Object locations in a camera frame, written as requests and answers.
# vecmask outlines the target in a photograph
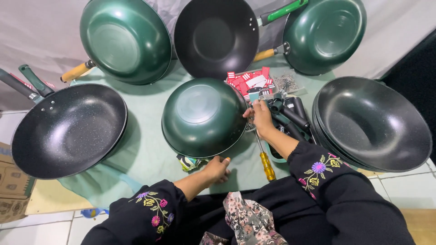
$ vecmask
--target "screwdriver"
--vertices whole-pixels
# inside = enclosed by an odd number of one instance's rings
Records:
[[[263,151],[262,144],[260,143],[259,135],[257,134],[257,130],[254,131],[256,135],[257,143],[259,143],[260,147],[260,159],[262,159],[263,171],[266,174],[266,178],[269,182],[276,179],[276,174],[274,173],[273,168],[271,167],[271,163],[269,162],[268,155]]]

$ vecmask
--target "green tablecloth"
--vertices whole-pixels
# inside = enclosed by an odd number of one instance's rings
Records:
[[[257,62],[249,70],[262,66],[269,66],[270,74],[276,77],[290,71],[281,55]],[[316,93],[333,78],[332,72],[316,77],[295,75],[297,83],[308,91],[301,99],[310,117]],[[160,119],[171,93],[191,79],[180,62],[174,60],[166,75],[151,85],[121,83],[105,76],[99,69],[72,82],[71,85],[97,83],[114,88],[126,101],[129,116],[126,132],[110,157],[86,172],[59,179],[61,184],[88,199],[95,207],[106,208],[121,197],[132,196],[141,185],[152,185],[163,179],[175,181],[187,176],[176,158],[177,153],[165,142]],[[222,154],[232,159],[229,181],[213,185],[200,194],[257,189],[268,184],[259,153],[254,133],[245,133],[235,146]],[[277,178],[289,175],[286,163],[273,163],[272,166]]]

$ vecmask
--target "yellow screwdriver handle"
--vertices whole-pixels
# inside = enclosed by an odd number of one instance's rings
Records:
[[[260,159],[262,159],[263,171],[266,174],[268,181],[276,179],[276,174],[274,173],[271,163],[269,162],[268,155],[265,152],[260,153]]]

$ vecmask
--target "green wok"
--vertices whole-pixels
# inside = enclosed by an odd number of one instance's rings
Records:
[[[80,19],[80,38],[90,60],[63,74],[63,82],[97,66],[119,81],[148,84],[170,64],[170,34],[143,0],[91,0]]]
[[[162,114],[162,133],[177,153],[192,158],[219,155],[233,146],[247,126],[247,103],[233,86],[196,78],[171,94]]]
[[[284,54],[300,73],[321,75],[347,61],[362,41],[366,11],[360,0],[313,0],[297,11],[286,20],[282,45],[259,52],[254,61]]]

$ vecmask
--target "stack of woks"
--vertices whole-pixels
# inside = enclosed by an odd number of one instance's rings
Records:
[[[331,80],[316,95],[312,115],[319,143],[356,167],[406,172],[430,156],[432,137],[421,114],[377,81]]]

